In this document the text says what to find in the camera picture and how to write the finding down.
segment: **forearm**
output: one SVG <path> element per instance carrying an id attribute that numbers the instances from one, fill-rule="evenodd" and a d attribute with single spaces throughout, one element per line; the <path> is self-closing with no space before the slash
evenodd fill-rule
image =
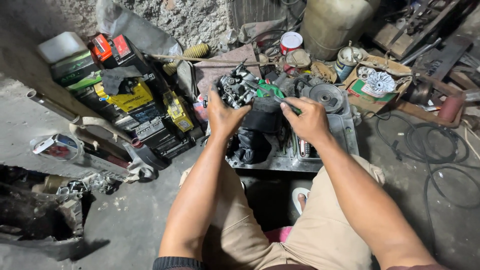
<path id="1" fill-rule="evenodd" d="M 313 146 L 322 157 L 338 203 L 352 228 L 377 257 L 388 257 L 378 258 L 380 262 L 411 254 L 431 258 L 396 203 L 331 135 Z M 398 248 L 405 245 L 409 249 Z"/>
<path id="2" fill-rule="evenodd" d="M 215 212 L 219 173 L 227 140 L 211 137 L 188 174 L 167 218 L 159 256 L 201 260 L 201 247 Z"/>

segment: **khaki shorts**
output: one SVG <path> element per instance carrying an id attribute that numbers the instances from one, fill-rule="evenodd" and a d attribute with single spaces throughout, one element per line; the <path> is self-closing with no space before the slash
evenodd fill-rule
<path id="1" fill-rule="evenodd" d="M 353 158 L 380 184 L 382 170 Z M 180 186 L 187 177 L 187 169 Z M 204 262 L 212 270 L 261 270 L 279 264 L 303 264 L 318 270 L 367 270 L 371 251 L 353 231 L 338 205 L 323 167 L 313 179 L 306 207 L 285 243 L 268 243 L 241 187 L 240 178 L 225 161 L 221 194 L 203 245 Z"/>

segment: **person's left hand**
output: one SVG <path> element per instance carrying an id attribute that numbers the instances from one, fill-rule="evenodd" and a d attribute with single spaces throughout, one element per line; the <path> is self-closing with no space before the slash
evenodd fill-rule
<path id="1" fill-rule="evenodd" d="M 208 89 L 208 121 L 212 130 L 211 139 L 226 141 L 230 139 L 240 127 L 243 117 L 252 109 L 250 104 L 240 109 L 228 107 L 218 95 L 218 89 L 213 83 Z"/>

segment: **yellow spring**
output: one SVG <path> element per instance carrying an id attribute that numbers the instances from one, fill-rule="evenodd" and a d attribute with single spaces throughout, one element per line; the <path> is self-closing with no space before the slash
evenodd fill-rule
<path id="1" fill-rule="evenodd" d="M 200 43 L 193 47 L 186 49 L 183 53 L 185 57 L 200 58 L 207 55 L 209 52 L 208 45 L 206 43 Z M 163 65 L 163 70 L 169 75 L 172 76 L 177 72 L 177 62 L 173 61 L 168 64 Z"/>

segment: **yellow battery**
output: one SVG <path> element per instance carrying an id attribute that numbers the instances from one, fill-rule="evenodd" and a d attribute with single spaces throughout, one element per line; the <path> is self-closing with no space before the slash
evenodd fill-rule
<path id="1" fill-rule="evenodd" d="M 150 89 L 143 79 L 137 78 L 137 85 L 132 87 L 132 94 L 107 95 L 103 91 L 103 84 L 94 85 L 96 94 L 106 102 L 117 105 L 124 112 L 138 108 L 153 100 Z"/>
<path id="2" fill-rule="evenodd" d="M 186 132 L 193 129 L 193 123 L 186 113 L 183 103 L 179 100 L 174 92 L 169 90 L 167 93 L 165 93 L 163 95 L 163 103 L 168 108 L 167 112 L 172 118 L 173 122 L 180 130 Z"/>

